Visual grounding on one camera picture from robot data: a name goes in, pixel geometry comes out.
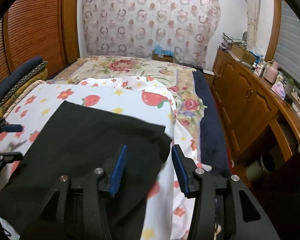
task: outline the trash can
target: trash can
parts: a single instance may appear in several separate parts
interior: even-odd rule
[[[246,170],[246,176],[249,181],[255,182],[263,178],[266,174],[273,172],[275,164],[269,153],[261,154],[260,159],[256,160]]]

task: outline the window blind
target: window blind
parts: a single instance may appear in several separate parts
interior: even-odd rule
[[[300,84],[300,20],[284,0],[274,60]]]

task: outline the blue gripper pad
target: blue gripper pad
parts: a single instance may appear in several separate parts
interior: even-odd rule
[[[181,161],[181,157],[185,158],[183,152],[178,144],[174,145],[171,150],[171,157],[178,178],[181,192],[187,197],[190,192],[189,189],[189,176],[186,173],[185,167]]]
[[[20,124],[5,124],[2,130],[5,132],[22,132],[23,128]]]
[[[119,190],[123,170],[127,165],[127,159],[127,146],[123,145],[110,178],[109,193],[111,197],[114,197]]]

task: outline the white wall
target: white wall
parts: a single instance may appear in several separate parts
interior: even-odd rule
[[[222,42],[222,33],[225,32],[235,38],[242,38],[247,31],[247,3],[245,0],[219,0],[221,17],[218,28],[210,39],[206,56],[206,68],[211,70],[217,49]],[[84,41],[82,22],[82,0],[78,0],[77,25],[80,56],[88,55]]]
[[[234,38],[242,38],[248,28],[247,3],[245,0],[219,0],[221,17],[216,32],[210,39],[206,56],[206,69],[211,70],[221,45],[222,33]]]
[[[260,18],[258,24],[257,46],[265,55],[268,49],[274,13],[274,0],[260,0]]]

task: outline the circle pattern curtain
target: circle pattern curtain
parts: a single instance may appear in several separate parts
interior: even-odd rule
[[[82,8],[91,55],[151,58],[158,44],[203,68],[220,20],[219,0],[82,0]]]

